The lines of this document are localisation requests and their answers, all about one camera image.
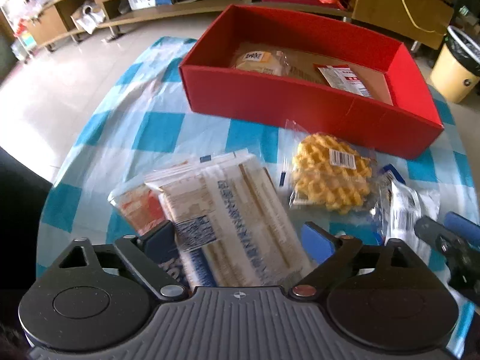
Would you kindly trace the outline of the orange red chip bag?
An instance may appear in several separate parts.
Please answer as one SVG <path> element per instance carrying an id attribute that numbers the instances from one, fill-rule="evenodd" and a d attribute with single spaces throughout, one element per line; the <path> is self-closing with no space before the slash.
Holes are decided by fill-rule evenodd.
<path id="1" fill-rule="evenodd" d="M 124 219 L 137 236 L 142 236 L 167 221 L 160 205 L 159 194 L 145 184 L 152 174 L 170 167 L 187 164 L 189 161 L 168 161 L 153 168 L 147 168 L 125 182 L 118 184 L 108 195 L 108 202 Z"/>

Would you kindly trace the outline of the silver white green pouch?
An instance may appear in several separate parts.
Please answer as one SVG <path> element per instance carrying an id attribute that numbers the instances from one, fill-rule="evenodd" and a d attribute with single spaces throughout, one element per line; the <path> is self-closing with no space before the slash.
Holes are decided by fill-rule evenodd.
<path id="1" fill-rule="evenodd" d="M 397 180 L 377 176 L 378 198 L 371 210 L 374 236 L 377 244 L 384 245 L 396 238 L 405 242 L 428 264 L 431 247 L 416 236 L 414 225 L 422 216 L 436 220 L 439 216 L 440 193 L 435 189 L 412 189 Z"/>

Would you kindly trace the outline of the white blue cracker package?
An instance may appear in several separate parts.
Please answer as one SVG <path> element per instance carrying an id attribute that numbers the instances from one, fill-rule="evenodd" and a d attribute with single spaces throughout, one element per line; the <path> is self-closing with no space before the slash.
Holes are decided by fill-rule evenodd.
<path id="1" fill-rule="evenodd" d="M 269 173 L 248 150 L 149 174 L 191 287 L 288 289 L 314 264 Z"/>

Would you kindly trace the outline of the yellow waffle pack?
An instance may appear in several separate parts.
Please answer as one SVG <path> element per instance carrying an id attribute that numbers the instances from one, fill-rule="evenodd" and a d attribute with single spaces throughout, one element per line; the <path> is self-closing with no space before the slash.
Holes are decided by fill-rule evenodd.
<path id="1" fill-rule="evenodd" d="M 279 143 L 283 147 L 278 189 L 288 196 L 290 207 L 347 215 L 376 205 L 374 150 L 329 133 L 310 133 L 289 119 Z"/>

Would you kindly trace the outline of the blue snack bag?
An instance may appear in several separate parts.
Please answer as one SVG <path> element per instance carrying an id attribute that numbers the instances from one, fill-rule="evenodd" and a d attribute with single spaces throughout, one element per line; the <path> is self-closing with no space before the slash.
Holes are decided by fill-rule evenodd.
<path id="1" fill-rule="evenodd" d="M 385 176 L 388 180 L 397 180 L 401 184 L 406 184 L 405 179 L 402 177 L 396 167 L 391 163 L 383 166 L 380 169 L 379 174 L 381 176 Z"/>

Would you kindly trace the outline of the long white red snack pack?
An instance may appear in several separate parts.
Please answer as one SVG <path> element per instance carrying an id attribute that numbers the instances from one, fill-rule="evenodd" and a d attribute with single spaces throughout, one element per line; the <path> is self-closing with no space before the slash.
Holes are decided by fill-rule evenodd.
<path id="1" fill-rule="evenodd" d="M 323 75 L 332 88 L 357 94 L 362 97 L 372 98 L 371 93 L 364 83 L 348 65 L 332 66 L 315 64 L 314 67 Z"/>

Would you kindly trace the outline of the round steamed cake pack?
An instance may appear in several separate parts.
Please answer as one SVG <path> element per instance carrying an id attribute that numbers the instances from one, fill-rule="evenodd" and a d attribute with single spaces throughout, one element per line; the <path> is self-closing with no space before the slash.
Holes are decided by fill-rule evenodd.
<path id="1" fill-rule="evenodd" d="M 256 72 L 276 77 L 287 77 L 291 64 L 287 54 L 266 46 L 243 45 L 238 48 L 230 67 L 244 72 Z"/>

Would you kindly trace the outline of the blue white checkered tablecloth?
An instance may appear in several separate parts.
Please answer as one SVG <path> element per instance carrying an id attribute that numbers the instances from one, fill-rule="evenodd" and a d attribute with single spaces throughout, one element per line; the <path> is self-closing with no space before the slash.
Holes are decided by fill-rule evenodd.
<path id="1" fill-rule="evenodd" d="M 189 111 L 182 88 L 178 65 L 195 40 L 162 37 L 144 51 L 120 77 L 99 104 L 64 164 L 49 192 L 41 215 L 37 242 L 37 275 L 54 261 L 60 249 L 76 236 L 87 236 L 93 242 L 113 242 L 118 236 L 133 233 L 133 228 L 107 203 L 107 194 L 121 181 L 164 164 L 174 155 L 210 155 L 248 147 L 260 155 L 270 174 L 278 182 L 281 169 L 281 145 L 287 144 L 282 128 L 208 116 Z M 417 159 L 405 160 L 379 154 L 382 164 L 391 162 L 412 186 L 437 189 L 442 199 L 452 193 L 452 201 L 442 201 L 440 216 L 457 209 L 468 219 L 478 220 L 478 205 L 468 159 L 455 120 L 446 101 L 427 86 L 435 110 L 445 127 L 444 132 Z M 211 332 L 227 339 L 219 354 L 227 359 L 256 359 L 253 350 L 266 349 L 258 359 L 281 359 L 288 342 L 264 345 L 264 338 L 274 338 L 281 322 L 267 315 L 266 322 L 253 328 L 238 323 L 245 320 L 246 301 L 218 303 L 220 310 L 210 321 Z M 237 323 L 230 339 L 227 323 Z M 200 339 L 201 350 L 209 350 L 214 359 L 219 340 L 207 343 L 206 333 Z"/>

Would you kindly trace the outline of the yellow trash bin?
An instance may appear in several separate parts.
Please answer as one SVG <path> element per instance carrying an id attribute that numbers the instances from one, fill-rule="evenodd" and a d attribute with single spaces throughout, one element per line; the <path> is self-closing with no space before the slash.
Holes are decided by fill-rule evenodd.
<path id="1" fill-rule="evenodd" d="M 479 42 L 449 26 L 430 80 L 445 100 L 461 102 L 479 83 Z"/>

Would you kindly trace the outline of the red cardboard box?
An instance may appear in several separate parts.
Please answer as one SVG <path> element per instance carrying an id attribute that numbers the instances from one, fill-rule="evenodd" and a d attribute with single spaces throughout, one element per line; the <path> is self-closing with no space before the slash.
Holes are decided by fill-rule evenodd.
<path id="1" fill-rule="evenodd" d="M 239 47 L 286 53 L 288 76 L 230 67 Z M 314 65 L 348 65 L 372 98 L 332 88 Z M 231 6 L 180 65 L 192 111 L 283 127 L 293 120 L 401 158 L 421 155 L 443 123 L 423 76 L 400 41 L 294 10 Z"/>

